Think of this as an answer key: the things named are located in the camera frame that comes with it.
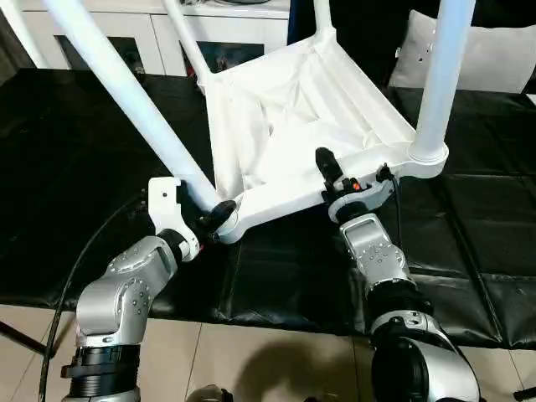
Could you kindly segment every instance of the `black leather mat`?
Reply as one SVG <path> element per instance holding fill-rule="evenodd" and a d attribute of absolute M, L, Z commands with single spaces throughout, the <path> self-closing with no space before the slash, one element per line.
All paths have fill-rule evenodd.
<path fill-rule="evenodd" d="M 204 98 L 191 80 L 143 85 L 213 177 Z M 386 94 L 415 124 L 421 93 Z M 447 133 L 451 155 L 431 180 L 404 178 L 410 268 L 460 344 L 536 347 L 536 107 L 524 95 L 460 91 Z M 0 87 L 0 303 L 54 307 L 107 262 L 152 234 L 144 188 L 167 171 L 91 73 L 21 70 Z M 394 234 L 390 200 L 379 211 Z M 323 207 L 207 247 L 155 300 L 153 317 L 366 332 L 363 281 L 340 253 Z"/>

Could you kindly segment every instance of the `white pillow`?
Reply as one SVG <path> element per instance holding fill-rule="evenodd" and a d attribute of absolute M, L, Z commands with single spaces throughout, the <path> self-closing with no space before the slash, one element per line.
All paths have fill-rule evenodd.
<path fill-rule="evenodd" d="M 435 30 L 435 19 L 411 10 L 408 33 L 390 85 L 425 86 Z M 527 28 L 471 27 L 457 88 L 519 93 L 535 65 L 536 25 Z"/>

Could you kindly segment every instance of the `beige floor tile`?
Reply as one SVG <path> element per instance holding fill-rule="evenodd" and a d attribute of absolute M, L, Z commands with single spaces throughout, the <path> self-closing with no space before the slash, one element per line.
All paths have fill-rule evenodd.
<path fill-rule="evenodd" d="M 358 400 L 350 338 L 204 324 L 188 392 L 217 384 L 247 402 Z"/>
<path fill-rule="evenodd" d="M 51 311 L 50 321 L 52 320 L 53 315 L 54 312 Z M 70 362 L 75 351 L 74 316 L 75 314 L 72 312 L 64 312 L 59 321 L 58 332 L 56 335 L 58 351 L 50 362 L 49 381 L 47 383 L 46 399 L 50 401 L 62 400 L 62 398 L 69 393 L 69 380 L 62 379 L 59 374 L 61 372 L 61 367 Z M 47 328 L 46 333 L 44 334 L 44 343 L 46 343 L 48 334 L 49 329 Z M 13 396 L 13 401 L 34 402 L 37 400 L 42 362 L 43 359 L 41 359 L 41 356 L 33 356 L 32 362 Z"/>
<path fill-rule="evenodd" d="M 52 312 L 41 308 L 13 307 L 0 305 L 0 321 L 18 329 L 37 341 L 41 340 Z M 0 402 L 11 400 L 24 371 L 34 355 L 9 339 L 0 336 Z"/>
<path fill-rule="evenodd" d="M 200 328 L 198 322 L 149 321 L 138 375 L 142 400 L 184 401 Z"/>
<path fill-rule="evenodd" d="M 372 389 L 372 357 L 374 351 L 367 338 L 353 340 L 353 352 L 358 372 L 359 402 L 374 402 Z"/>
<path fill-rule="evenodd" d="M 512 350 L 513 363 L 518 370 L 523 387 L 536 387 L 536 352 L 533 350 Z"/>
<path fill-rule="evenodd" d="M 462 348 L 478 378 L 487 402 L 511 402 L 521 388 L 518 373 L 508 350 Z"/>
<path fill-rule="evenodd" d="M 73 317 L 62 317 L 60 328 L 66 328 L 68 318 L 72 320 Z M 200 325 L 196 322 L 149 320 L 138 374 L 144 400 L 184 400 Z M 74 321 L 67 328 L 69 330 L 50 364 L 47 400 L 51 401 L 61 400 L 69 393 L 70 382 L 60 377 L 60 371 L 75 352 Z M 41 359 L 35 358 L 13 402 L 36 400 L 40 369 Z"/>

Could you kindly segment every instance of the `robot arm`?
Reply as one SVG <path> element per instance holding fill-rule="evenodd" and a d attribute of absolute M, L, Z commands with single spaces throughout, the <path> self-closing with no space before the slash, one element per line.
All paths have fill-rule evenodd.
<path fill-rule="evenodd" d="M 390 170 L 369 183 L 345 178 L 333 154 L 317 149 L 330 219 L 340 224 L 346 249 L 366 280 L 371 321 L 372 379 L 378 402 L 479 402 L 471 366 L 433 317 L 433 307 L 410 279 L 404 252 L 375 214 L 393 188 Z"/>
<path fill-rule="evenodd" d="M 367 282 L 376 400 L 478 402 L 471 366 L 434 319 L 378 217 L 351 219 L 340 233 Z"/>
<path fill-rule="evenodd" d="M 188 206 L 180 180 L 151 179 L 149 214 L 157 235 L 119 254 L 80 295 L 77 350 L 71 365 L 62 369 L 62 377 L 71 379 L 64 401 L 139 402 L 137 368 L 151 304 L 180 263 L 198 254 L 198 238 L 226 220 L 235 205 L 216 207 L 204 217 L 203 228 L 184 222 L 183 209 Z"/>

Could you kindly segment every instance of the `white pole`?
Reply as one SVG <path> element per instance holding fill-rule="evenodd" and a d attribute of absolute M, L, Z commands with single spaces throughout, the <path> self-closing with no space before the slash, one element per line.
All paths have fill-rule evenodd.
<path fill-rule="evenodd" d="M 417 132 L 410 147 L 410 156 L 417 161 L 434 162 L 445 156 L 443 141 L 475 2 L 441 1 Z"/>
<path fill-rule="evenodd" d="M 0 0 L 0 8 L 35 66 L 38 69 L 46 69 L 49 65 L 34 42 L 34 37 L 28 31 L 26 23 L 24 23 L 23 13 L 17 5 L 17 0 Z"/>
<path fill-rule="evenodd" d="M 188 60 L 198 76 L 198 82 L 203 85 L 207 77 L 211 74 L 210 68 L 205 61 L 198 43 L 195 41 L 192 30 L 188 26 L 188 21 L 184 17 L 178 5 L 178 0 L 163 0 L 167 10 L 167 15 L 170 17 L 173 26 L 177 30 L 178 38 L 184 51 L 188 56 Z"/>
<path fill-rule="evenodd" d="M 321 31 L 333 30 L 332 15 L 329 9 L 329 0 L 315 0 L 315 21 L 317 23 L 317 34 Z"/>
<path fill-rule="evenodd" d="M 44 0 L 50 14 L 100 82 L 193 201 L 211 210 L 221 199 L 80 0 Z"/>

